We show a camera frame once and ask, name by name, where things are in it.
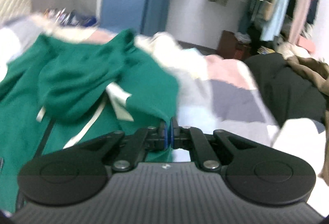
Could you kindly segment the light blue hanging garment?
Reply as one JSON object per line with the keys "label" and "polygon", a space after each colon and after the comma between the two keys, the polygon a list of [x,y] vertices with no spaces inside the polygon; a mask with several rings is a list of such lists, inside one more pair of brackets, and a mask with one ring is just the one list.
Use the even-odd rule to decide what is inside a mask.
{"label": "light blue hanging garment", "polygon": [[284,22],[288,3],[289,0],[275,0],[272,16],[263,26],[260,36],[261,41],[273,41],[274,38],[279,35]]}

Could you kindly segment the colour block bed quilt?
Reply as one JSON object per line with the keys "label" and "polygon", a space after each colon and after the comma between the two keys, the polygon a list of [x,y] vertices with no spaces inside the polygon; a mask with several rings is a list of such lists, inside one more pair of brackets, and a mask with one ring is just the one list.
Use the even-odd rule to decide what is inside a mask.
{"label": "colour block bed quilt", "polygon": [[[69,43],[105,44],[118,34],[95,27],[61,27],[40,14],[4,23],[1,81],[8,64],[29,50],[40,35]],[[263,102],[251,71],[241,61],[183,49],[166,32],[152,37],[135,34],[134,43],[177,79],[177,107],[173,117],[180,126],[194,126],[208,134],[217,129],[227,130],[304,159],[317,175],[309,203],[321,214],[328,213],[328,185],[320,177],[325,148],[323,124],[298,118],[289,119],[280,127]]]}

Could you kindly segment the dark red floor box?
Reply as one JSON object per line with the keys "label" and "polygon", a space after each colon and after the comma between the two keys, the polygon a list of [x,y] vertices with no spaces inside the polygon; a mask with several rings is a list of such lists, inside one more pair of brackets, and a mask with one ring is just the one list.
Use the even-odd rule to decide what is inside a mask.
{"label": "dark red floor box", "polygon": [[243,61],[251,56],[249,44],[239,42],[233,32],[223,30],[216,49],[216,54],[223,59]]}

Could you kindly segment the green hooded sweatshirt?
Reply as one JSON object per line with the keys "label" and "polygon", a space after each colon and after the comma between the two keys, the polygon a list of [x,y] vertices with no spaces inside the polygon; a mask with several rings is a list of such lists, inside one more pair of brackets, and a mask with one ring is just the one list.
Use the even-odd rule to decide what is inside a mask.
{"label": "green hooded sweatshirt", "polygon": [[1,81],[1,209],[15,212],[17,175],[32,158],[112,131],[169,122],[178,82],[123,30],[105,44],[47,35]]}

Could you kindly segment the blue folded mat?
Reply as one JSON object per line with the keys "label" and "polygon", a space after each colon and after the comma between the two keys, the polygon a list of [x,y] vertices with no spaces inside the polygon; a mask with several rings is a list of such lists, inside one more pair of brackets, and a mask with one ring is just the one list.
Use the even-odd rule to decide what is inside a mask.
{"label": "blue folded mat", "polygon": [[128,28],[140,32],[146,2],[147,0],[103,0],[99,27],[115,33]]}

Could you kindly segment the black garment on bed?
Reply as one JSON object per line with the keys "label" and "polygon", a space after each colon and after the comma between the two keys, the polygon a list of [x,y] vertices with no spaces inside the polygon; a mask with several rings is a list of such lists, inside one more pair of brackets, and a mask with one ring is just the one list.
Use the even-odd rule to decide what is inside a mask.
{"label": "black garment on bed", "polygon": [[325,124],[325,97],[310,81],[295,73],[281,54],[254,55],[244,63],[280,127],[285,121],[298,118]]}

